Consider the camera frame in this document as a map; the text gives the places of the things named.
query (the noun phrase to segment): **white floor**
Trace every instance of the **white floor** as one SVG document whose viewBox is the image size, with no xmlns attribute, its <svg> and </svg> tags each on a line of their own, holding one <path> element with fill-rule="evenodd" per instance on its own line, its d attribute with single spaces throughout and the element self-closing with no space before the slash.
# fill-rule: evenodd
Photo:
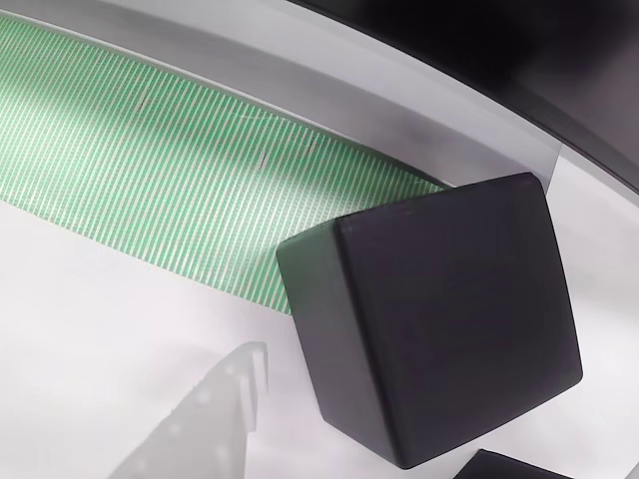
<svg viewBox="0 0 639 479">
<path fill-rule="evenodd" d="M 584 379 L 407 472 L 322 422 L 289 316 L 0 204 L 0 477 L 106 478 L 217 360 L 261 340 L 271 393 L 250 479 L 451 479 L 480 447 L 623 479 L 639 461 L 639 201 L 565 155 L 548 200 Z"/>
</svg>

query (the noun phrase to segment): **green striped surface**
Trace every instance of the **green striped surface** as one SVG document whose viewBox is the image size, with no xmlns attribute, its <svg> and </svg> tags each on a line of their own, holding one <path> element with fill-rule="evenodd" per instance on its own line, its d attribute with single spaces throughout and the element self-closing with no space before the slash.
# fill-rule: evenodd
<svg viewBox="0 0 639 479">
<path fill-rule="evenodd" d="M 437 190 L 243 99 L 0 17 L 0 201 L 131 256 L 288 311 L 282 240 Z"/>
</svg>

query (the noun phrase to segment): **translucent plastic piece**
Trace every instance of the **translucent plastic piece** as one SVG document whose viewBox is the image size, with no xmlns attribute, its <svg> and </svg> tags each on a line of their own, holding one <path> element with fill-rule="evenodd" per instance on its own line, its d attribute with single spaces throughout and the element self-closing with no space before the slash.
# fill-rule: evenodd
<svg viewBox="0 0 639 479">
<path fill-rule="evenodd" d="M 626 479 L 639 479 L 639 464 L 630 472 L 630 475 Z"/>
<path fill-rule="evenodd" d="M 258 397 L 268 390 L 265 344 L 220 361 L 109 479 L 241 479 Z"/>
</svg>

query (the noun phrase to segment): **dark background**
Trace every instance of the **dark background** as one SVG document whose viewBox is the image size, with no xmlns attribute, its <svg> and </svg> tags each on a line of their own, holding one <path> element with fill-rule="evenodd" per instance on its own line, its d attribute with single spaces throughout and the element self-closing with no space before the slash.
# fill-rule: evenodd
<svg viewBox="0 0 639 479">
<path fill-rule="evenodd" d="M 639 0 L 294 0 L 466 83 L 639 193 Z"/>
</svg>

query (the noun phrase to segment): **black block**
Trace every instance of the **black block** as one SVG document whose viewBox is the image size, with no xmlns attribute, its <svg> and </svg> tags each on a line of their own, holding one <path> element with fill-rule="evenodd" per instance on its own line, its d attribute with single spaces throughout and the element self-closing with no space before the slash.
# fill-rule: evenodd
<svg viewBox="0 0 639 479">
<path fill-rule="evenodd" d="M 525 462 L 480 449 L 455 479 L 570 479 Z"/>
<path fill-rule="evenodd" d="M 278 262 L 324 420 L 401 468 L 581 379 L 532 175 L 333 220 L 283 242 Z"/>
</svg>

